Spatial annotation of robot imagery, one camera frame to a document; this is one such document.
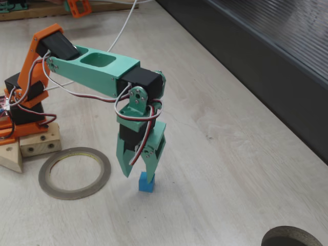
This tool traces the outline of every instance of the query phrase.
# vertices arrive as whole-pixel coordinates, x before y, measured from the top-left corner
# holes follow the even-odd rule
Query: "orange object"
[[[20,89],[17,89],[15,91],[16,92],[15,96],[17,99],[20,99],[27,90],[30,69],[33,65],[33,62],[39,56],[38,53],[36,52],[39,41],[42,38],[47,37],[50,34],[55,33],[57,31],[60,31],[61,33],[63,33],[62,28],[58,24],[54,24],[54,25],[34,34],[31,45],[30,45],[30,49],[25,58],[23,68],[18,77],[18,85],[20,86]],[[50,73],[48,66],[46,66],[46,72],[47,72],[47,74]],[[41,81],[42,84],[44,85],[44,87],[48,86],[48,79],[43,73],[42,63],[36,64],[32,71],[31,86],[38,81]],[[7,98],[10,96],[10,92],[7,89],[5,89],[5,95]],[[27,108],[32,108],[47,97],[48,97],[48,91],[44,91],[42,94],[33,98],[32,100],[27,101],[27,97],[26,97],[20,105],[27,107]],[[21,136],[26,136],[26,135],[30,135],[30,134],[48,131],[47,127],[44,127],[44,126],[41,127],[39,125],[40,123],[45,122],[45,121],[46,121],[46,119],[38,121],[38,122],[33,122],[33,123],[28,123],[28,124],[23,124],[23,125],[18,125],[18,126],[15,125],[14,133],[10,136],[10,138],[0,140],[0,145],[5,145],[5,144],[15,142],[15,139],[18,137],[21,137]],[[12,123],[11,123],[9,116],[1,117],[0,118],[0,137],[8,136],[11,133],[11,131],[12,131]]]
[[[84,12],[79,12],[77,2],[82,2]],[[89,0],[67,0],[68,5],[70,6],[72,16],[74,18],[80,18],[92,12]]]

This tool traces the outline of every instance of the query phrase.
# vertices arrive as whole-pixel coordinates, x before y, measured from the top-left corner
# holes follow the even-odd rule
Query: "wooden base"
[[[22,155],[18,141],[0,146],[0,165],[18,173],[23,172]]]
[[[50,123],[47,132],[21,137],[19,145],[23,157],[62,150],[58,124]]]
[[[128,2],[128,3],[134,2],[133,0],[120,0],[120,1]],[[116,4],[116,3],[105,3],[105,2],[90,2],[90,5],[93,13],[131,8],[131,5],[127,5],[127,4]],[[0,21],[56,16],[56,15],[67,15],[67,14],[71,14],[71,12],[67,12],[63,5],[56,5],[48,2],[39,2],[39,3],[34,2],[29,4],[29,8],[27,10],[19,10],[19,11],[0,14]]]

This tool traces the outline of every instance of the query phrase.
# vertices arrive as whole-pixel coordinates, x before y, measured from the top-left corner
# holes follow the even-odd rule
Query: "small blue block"
[[[150,183],[148,183],[147,182],[147,173],[142,172],[140,175],[140,179],[139,179],[139,190],[152,193],[153,188],[154,188],[154,183],[155,183],[155,174],[154,174],[152,181]]]

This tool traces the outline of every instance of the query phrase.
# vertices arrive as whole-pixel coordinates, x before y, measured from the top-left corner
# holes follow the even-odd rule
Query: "robotic arm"
[[[120,124],[116,156],[121,169],[128,177],[141,156],[146,164],[147,182],[150,183],[166,143],[166,124],[156,120],[162,111],[160,98],[166,83],[164,75],[160,71],[141,68],[140,61],[130,57],[74,46],[57,24],[34,35],[21,73],[6,80],[5,92],[12,101],[10,114],[16,128],[10,139],[4,139],[0,144],[47,130],[46,125],[41,126],[45,122],[44,116],[40,118],[40,115],[29,114],[22,120],[22,114],[26,113],[23,109],[35,111],[36,106],[38,112],[43,113],[41,101],[48,96],[44,88],[48,80],[52,80],[50,71],[114,97],[110,99],[70,92],[115,104],[117,122]],[[117,103],[127,98],[129,102],[118,111]],[[6,132],[2,131],[0,136],[3,137],[8,134],[9,127]]]

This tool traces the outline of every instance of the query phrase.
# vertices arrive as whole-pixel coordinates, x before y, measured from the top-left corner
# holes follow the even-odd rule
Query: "light wood surface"
[[[121,0],[121,2],[133,2],[133,1]],[[90,6],[92,8],[92,12],[94,13],[130,8],[130,6],[126,4],[105,3],[105,2],[95,2],[95,1],[93,2],[90,1]],[[71,12],[67,12],[63,5],[56,5],[49,2],[32,2],[29,3],[29,8],[26,10],[12,11],[9,13],[0,13],[0,21],[9,21],[13,19],[38,18],[38,17],[45,17],[45,16],[67,15],[67,14],[71,15]]]
[[[58,124],[56,122],[50,123],[47,132],[20,137],[19,145],[23,157],[62,150]]]
[[[18,141],[0,146],[0,166],[9,168],[18,173],[23,172],[22,155]]]
[[[34,32],[59,23],[70,41],[107,50],[126,17],[2,23],[1,80],[20,70]],[[167,77],[160,117],[167,144],[154,193],[138,192],[141,161],[128,179],[119,167],[112,104],[50,91],[43,105],[58,115],[63,149],[102,151],[112,174],[95,195],[62,201],[38,186],[48,155],[26,159],[23,175],[1,168],[0,245],[260,246],[270,228],[283,225],[328,245],[328,167],[165,10],[140,5],[113,52]]]

